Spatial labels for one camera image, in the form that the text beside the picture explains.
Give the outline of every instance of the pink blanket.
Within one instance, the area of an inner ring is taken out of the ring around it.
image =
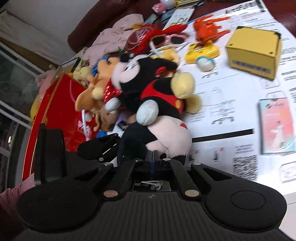
[[[10,216],[15,217],[17,215],[16,205],[20,195],[32,187],[35,187],[34,174],[31,174],[26,180],[13,189],[8,188],[1,193],[0,204],[4,211]]]
[[[117,52],[118,48],[123,49],[128,37],[134,32],[130,29],[143,23],[144,19],[141,14],[130,14],[118,20],[112,28],[107,28],[100,33],[92,46],[84,53],[83,60],[89,60],[90,66],[93,66],[106,54]]]

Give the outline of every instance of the screw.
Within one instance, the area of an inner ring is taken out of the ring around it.
[[[185,191],[185,195],[187,197],[197,197],[199,194],[200,194],[199,191],[193,190],[193,189]]]
[[[116,197],[118,196],[118,192],[115,190],[108,190],[104,192],[104,196],[109,198]]]

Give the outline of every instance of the instruction sheet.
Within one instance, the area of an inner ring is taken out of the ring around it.
[[[201,110],[195,115],[186,114],[183,119],[193,137],[185,165],[201,162],[270,186],[283,195],[296,192],[296,153],[261,155],[258,111],[260,99],[287,97],[295,122],[296,39],[260,0],[222,9],[213,15],[209,19],[229,16],[230,19],[216,24],[222,26],[219,31],[231,33],[215,42],[220,55],[214,59],[216,67],[212,71],[201,72],[195,64],[185,63],[189,45],[177,49],[182,59],[179,70],[194,76],[195,94],[202,99]],[[282,53],[274,81],[228,66],[225,45],[238,26],[281,33]],[[196,42],[193,21],[184,32],[189,35],[189,42]]]

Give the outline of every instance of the brown leather sofa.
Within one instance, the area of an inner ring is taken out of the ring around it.
[[[140,13],[147,19],[153,10],[151,7],[160,0],[99,0],[85,15],[75,30],[69,35],[70,47],[79,52],[83,47],[91,46],[101,31],[112,27],[122,17]],[[246,1],[207,2],[195,9],[191,19]],[[294,0],[264,0],[270,13],[296,36],[296,2]]]

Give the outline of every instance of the orange toy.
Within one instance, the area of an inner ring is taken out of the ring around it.
[[[219,22],[223,20],[230,19],[230,17],[225,18],[216,18],[216,19],[210,19],[206,20],[207,18],[210,18],[214,16],[213,14],[201,17],[195,20],[193,27],[197,32],[196,40],[200,43],[205,43],[209,40],[217,40],[218,38],[222,37],[225,34],[230,33],[229,30],[224,30],[222,32],[218,32],[217,29],[222,28],[222,26],[216,26],[214,22]]]

